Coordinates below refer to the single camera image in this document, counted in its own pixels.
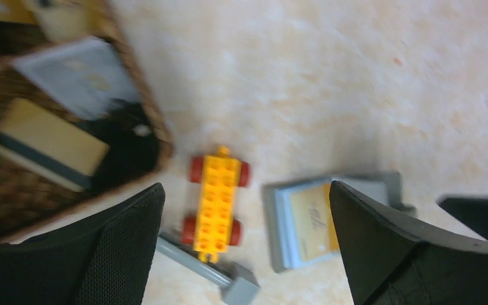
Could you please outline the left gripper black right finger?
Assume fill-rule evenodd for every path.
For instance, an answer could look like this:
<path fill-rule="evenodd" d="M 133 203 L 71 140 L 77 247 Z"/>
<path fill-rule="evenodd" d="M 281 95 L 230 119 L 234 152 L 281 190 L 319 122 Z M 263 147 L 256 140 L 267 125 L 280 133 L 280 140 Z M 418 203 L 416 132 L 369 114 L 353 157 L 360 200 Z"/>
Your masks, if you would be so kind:
<path fill-rule="evenodd" d="M 488 304 L 488 241 L 433 226 L 342 182 L 330 207 L 355 304 Z"/>

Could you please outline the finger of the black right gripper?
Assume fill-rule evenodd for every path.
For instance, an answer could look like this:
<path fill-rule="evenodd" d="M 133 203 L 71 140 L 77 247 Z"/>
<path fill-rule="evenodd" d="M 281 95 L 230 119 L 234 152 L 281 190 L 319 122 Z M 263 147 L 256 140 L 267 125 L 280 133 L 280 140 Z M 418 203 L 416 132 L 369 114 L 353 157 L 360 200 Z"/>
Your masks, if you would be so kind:
<path fill-rule="evenodd" d="M 438 206 L 488 240 L 488 196 L 445 196 Z"/>

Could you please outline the black VIP credit card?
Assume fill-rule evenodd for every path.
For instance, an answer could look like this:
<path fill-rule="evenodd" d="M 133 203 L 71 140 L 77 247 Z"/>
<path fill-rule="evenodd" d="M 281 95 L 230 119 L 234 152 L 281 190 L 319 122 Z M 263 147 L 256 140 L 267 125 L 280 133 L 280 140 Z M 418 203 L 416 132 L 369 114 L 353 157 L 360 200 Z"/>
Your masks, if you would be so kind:
<path fill-rule="evenodd" d="M 85 121 L 84 129 L 109 145 L 88 194 L 102 194 L 154 169 L 159 140 L 140 103 L 112 99 L 109 112 L 98 120 Z"/>

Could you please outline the grey card holder wallet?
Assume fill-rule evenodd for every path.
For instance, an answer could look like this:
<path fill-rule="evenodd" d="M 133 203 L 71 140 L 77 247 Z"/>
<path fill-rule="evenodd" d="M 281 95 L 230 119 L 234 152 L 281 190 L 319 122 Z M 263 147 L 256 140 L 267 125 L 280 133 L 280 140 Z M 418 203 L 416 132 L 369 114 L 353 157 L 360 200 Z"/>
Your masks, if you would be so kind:
<path fill-rule="evenodd" d="M 276 273 L 308 267 L 331 257 L 339 251 L 311 262 L 301 262 L 296 242 L 294 220 L 289 195 L 317 184 L 343 182 L 366 196 L 408 214 L 416 216 L 416 208 L 402 201 L 402 176 L 398 171 L 330 174 L 319 177 L 278 182 L 263 189 L 264 207 L 269 229 L 271 264 Z"/>

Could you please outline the brown woven divided basket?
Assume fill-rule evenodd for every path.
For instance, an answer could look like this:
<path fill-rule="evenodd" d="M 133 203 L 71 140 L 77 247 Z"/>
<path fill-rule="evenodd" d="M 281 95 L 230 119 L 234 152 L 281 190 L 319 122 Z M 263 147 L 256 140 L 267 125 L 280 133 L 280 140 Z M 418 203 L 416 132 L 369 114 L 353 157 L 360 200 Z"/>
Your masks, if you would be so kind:
<path fill-rule="evenodd" d="M 100 29 L 53 41 L 0 21 L 0 243 L 162 172 L 165 119 L 113 1 Z"/>

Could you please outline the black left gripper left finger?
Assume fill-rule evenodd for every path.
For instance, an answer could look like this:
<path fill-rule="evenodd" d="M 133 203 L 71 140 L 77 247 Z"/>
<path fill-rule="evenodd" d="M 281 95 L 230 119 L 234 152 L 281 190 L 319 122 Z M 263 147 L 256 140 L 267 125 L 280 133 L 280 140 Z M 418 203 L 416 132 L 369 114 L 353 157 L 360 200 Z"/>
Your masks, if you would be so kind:
<path fill-rule="evenodd" d="M 18 244 L 0 244 L 0 304 L 140 304 L 165 202 L 159 183 Z"/>

